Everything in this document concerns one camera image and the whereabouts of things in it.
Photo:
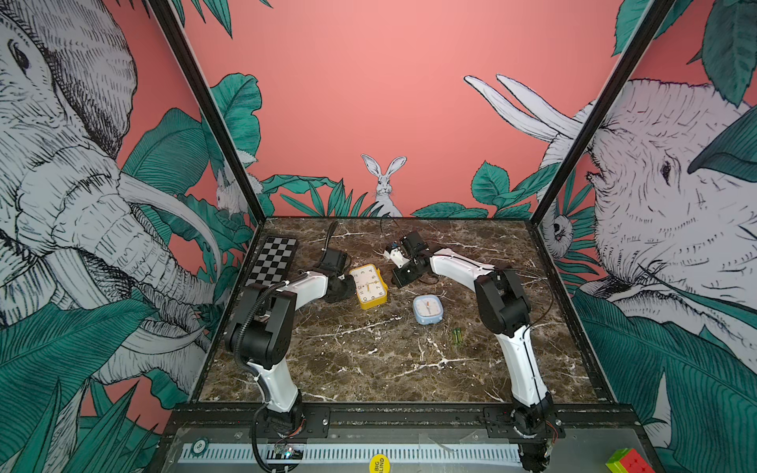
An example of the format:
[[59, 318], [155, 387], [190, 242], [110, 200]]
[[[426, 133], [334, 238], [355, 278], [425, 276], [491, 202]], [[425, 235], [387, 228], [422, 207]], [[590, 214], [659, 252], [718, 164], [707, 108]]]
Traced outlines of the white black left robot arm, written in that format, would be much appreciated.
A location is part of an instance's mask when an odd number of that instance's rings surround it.
[[303, 397], [286, 360], [295, 312], [313, 301], [334, 304], [354, 296], [354, 278], [346, 273], [350, 261], [342, 250], [323, 250], [314, 268], [291, 280], [267, 288], [249, 285], [242, 293], [241, 312], [227, 326], [226, 349], [254, 377], [262, 396], [260, 418], [280, 437], [295, 435], [305, 423]]

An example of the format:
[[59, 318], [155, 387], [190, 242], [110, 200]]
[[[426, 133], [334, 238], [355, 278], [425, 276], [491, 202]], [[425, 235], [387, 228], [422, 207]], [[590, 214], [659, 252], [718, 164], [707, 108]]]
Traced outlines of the yellow square alarm clock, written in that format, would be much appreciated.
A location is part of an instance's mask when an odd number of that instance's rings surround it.
[[367, 264], [349, 271], [356, 286], [356, 296], [361, 309], [368, 311], [388, 302], [388, 286], [382, 279], [380, 270], [374, 264]]

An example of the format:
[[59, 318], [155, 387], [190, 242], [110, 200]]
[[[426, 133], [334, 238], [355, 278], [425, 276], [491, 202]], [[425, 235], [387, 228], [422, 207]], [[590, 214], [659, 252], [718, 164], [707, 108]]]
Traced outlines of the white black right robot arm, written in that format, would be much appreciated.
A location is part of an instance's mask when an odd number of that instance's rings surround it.
[[407, 286], [429, 273], [447, 277], [476, 296], [478, 314], [492, 332], [505, 357], [512, 382], [513, 423], [518, 434], [533, 439], [545, 432], [553, 400], [542, 380], [531, 342], [531, 304], [516, 271], [462, 256], [450, 248], [430, 250], [412, 232], [384, 249], [394, 265], [392, 284]]

